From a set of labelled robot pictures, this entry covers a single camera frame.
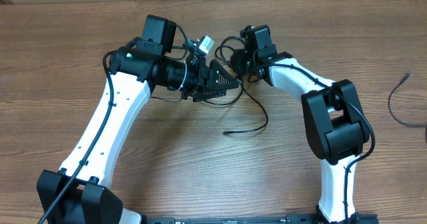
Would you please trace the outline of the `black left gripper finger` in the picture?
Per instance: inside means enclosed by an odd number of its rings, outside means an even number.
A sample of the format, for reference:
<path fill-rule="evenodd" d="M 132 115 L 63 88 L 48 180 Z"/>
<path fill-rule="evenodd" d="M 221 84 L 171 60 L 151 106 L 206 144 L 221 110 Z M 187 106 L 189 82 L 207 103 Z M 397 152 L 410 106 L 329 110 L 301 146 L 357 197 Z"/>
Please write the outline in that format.
<path fill-rule="evenodd" d="M 194 90 L 192 92 L 193 102 L 207 101 L 216 97 L 226 96 L 226 90 Z"/>
<path fill-rule="evenodd" d="M 218 61 L 209 63 L 209 77 L 207 79 L 207 91 L 212 95 L 224 96 L 230 89 L 237 89 L 239 81 L 233 77 Z"/>

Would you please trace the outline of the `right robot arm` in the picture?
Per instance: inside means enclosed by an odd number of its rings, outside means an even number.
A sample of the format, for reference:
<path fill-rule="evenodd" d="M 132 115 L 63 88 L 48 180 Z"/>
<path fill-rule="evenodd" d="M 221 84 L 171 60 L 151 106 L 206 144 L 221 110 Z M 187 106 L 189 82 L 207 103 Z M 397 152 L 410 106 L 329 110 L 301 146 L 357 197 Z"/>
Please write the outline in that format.
<path fill-rule="evenodd" d="M 321 197 L 314 223 L 377 223 L 361 215 L 353 203 L 356 165 L 366 158 L 363 146 L 374 141 L 354 84 L 323 78 L 278 52 L 267 25 L 240 32 L 243 49 L 234 51 L 231 65 L 240 75 L 256 75 L 287 91 L 302 104 L 306 139 L 321 165 Z"/>

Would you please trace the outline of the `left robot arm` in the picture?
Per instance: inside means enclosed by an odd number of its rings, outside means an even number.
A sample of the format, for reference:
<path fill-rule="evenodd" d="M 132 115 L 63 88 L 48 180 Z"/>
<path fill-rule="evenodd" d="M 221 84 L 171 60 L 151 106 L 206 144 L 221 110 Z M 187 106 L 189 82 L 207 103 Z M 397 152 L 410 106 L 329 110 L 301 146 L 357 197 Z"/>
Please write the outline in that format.
<path fill-rule="evenodd" d="M 205 58 L 210 37 L 186 39 L 184 54 L 171 57 L 179 30 L 169 19 L 148 15 L 141 36 L 104 55 L 105 89 L 81 139 L 57 171 L 45 170 L 37 180 L 42 223 L 147 223 L 110 187 L 125 139 L 153 90 L 162 86 L 199 102 L 239 85 L 217 61 Z"/>

